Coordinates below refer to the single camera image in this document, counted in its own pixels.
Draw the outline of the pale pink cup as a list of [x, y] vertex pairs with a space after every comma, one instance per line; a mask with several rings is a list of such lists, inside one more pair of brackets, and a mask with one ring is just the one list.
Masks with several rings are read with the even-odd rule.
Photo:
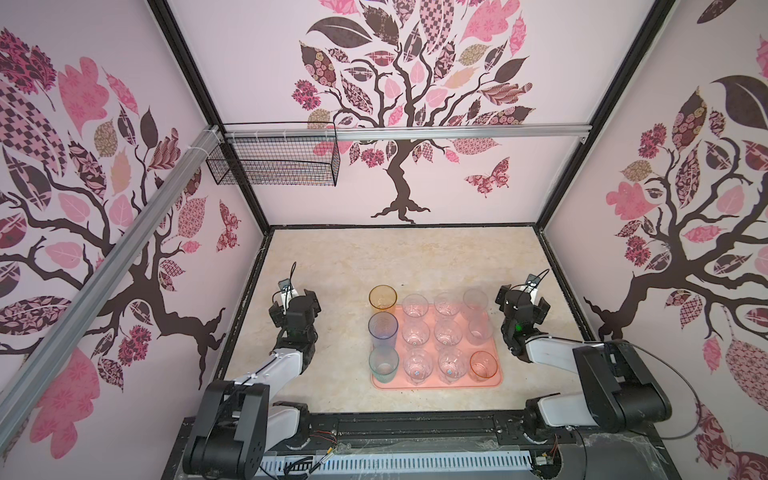
[[467, 325], [466, 339], [472, 345], [483, 345], [493, 337], [493, 325], [487, 318], [475, 318]]

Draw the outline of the clear cup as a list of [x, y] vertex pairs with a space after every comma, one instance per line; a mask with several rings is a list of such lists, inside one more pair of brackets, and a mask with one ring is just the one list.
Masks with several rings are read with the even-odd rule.
[[456, 347], [463, 339], [463, 330], [453, 319], [439, 320], [433, 329], [433, 336], [438, 350]]
[[462, 315], [467, 321], [481, 319], [486, 314], [489, 300], [481, 289], [467, 289], [463, 294], [462, 301]]
[[442, 292], [434, 297], [433, 306], [440, 319], [454, 319], [461, 311], [462, 301], [455, 292]]
[[430, 328], [420, 319], [406, 319], [401, 336], [407, 347], [423, 347], [430, 339]]
[[407, 295], [401, 302], [403, 313], [412, 319], [421, 319], [429, 311], [429, 301], [421, 294]]
[[424, 383], [434, 369], [432, 354], [421, 348], [410, 350], [405, 356], [403, 369], [409, 383], [413, 385]]
[[443, 383], [455, 383], [468, 373], [469, 357], [456, 347], [443, 349], [438, 353], [438, 369]]

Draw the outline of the orange-pink cup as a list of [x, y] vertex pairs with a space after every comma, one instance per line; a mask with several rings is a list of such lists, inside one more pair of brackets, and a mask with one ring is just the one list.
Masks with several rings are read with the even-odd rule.
[[469, 360], [469, 375], [475, 382], [486, 382], [494, 378], [499, 371], [496, 358], [487, 351], [474, 352]]

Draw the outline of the blue-grey plastic cup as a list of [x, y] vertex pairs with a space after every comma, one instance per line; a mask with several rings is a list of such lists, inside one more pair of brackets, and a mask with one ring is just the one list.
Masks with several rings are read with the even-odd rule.
[[368, 321], [368, 332], [373, 348], [396, 346], [399, 323], [390, 312], [381, 311], [373, 314]]

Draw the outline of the pink tray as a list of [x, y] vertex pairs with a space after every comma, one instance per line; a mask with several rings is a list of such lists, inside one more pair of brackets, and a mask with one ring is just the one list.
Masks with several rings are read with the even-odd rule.
[[486, 313], [472, 319], [461, 313], [447, 318], [430, 308], [416, 318], [397, 306], [393, 314], [398, 321], [394, 345], [398, 362], [391, 374], [371, 375], [376, 388], [493, 388], [502, 383], [502, 366]]

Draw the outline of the teal plastic cup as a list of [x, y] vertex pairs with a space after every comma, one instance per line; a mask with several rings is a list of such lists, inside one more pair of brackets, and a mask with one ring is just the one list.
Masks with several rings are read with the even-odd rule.
[[375, 347], [369, 355], [369, 368], [373, 378], [380, 383], [391, 382], [397, 374], [399, 360], [399, 355], [393, 347]]

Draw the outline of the amber plastic cup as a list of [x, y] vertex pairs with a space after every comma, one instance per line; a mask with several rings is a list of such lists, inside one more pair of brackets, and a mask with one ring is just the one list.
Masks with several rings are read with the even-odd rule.
[[376, 285], [370, 290], [368, 301], [376, 312], [391, 311], [397, 305], [398, 293], [390, 285]]

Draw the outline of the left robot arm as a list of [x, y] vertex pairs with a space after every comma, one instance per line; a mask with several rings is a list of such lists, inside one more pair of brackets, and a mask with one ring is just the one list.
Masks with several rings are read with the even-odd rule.
[[202, 397], [182, 457], [187, 475], [251, 479], [266, 451], [295, 436], [308, 436], [308, 407], [273, 399], [302, 375], [316, 351], [315, 320], [321, 312], [311, 290], [292, 290], [269, 308], [279, 328], [265, 363], [234, 380], [214, 380]]

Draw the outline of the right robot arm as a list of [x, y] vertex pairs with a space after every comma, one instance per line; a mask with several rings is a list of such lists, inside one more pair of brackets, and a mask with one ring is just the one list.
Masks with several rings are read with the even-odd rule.
[[550, 305], [543, 298], [534, 303], [536, 292], [532, 283], [500, 287], [495, 303], [504, 315], [504, 343], [525, 363], [575, 374], [581, 391], [527, 400], [523, 428], [529, 437], [562, 427], [620, 433], [671, 418], [668, 396], [632, 344], [580, 342], [539, 330]]

